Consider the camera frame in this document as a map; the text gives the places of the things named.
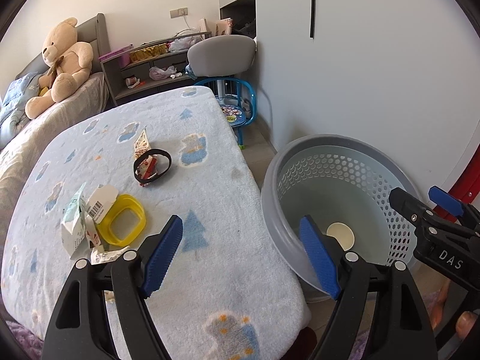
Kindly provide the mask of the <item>person's right hand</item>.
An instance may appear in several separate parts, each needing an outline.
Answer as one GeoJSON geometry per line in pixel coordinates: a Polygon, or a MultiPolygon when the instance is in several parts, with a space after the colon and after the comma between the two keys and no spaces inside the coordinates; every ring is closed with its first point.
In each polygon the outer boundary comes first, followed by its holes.
{"type": "MultiPolygon", "coordinates": [[[[446,280],[439,291],[433,308],[430,312],[430,322],[433,330],[438,331],[449,318],[447,317],[447,302],[448,296],[451,292],[452,282],[446,280]]],[[[472,327],[475,325],[479,315],[472,310],[464,311],[458,318],[455,324],[456,335],[462,341],[470,333],[472,327]]]]}

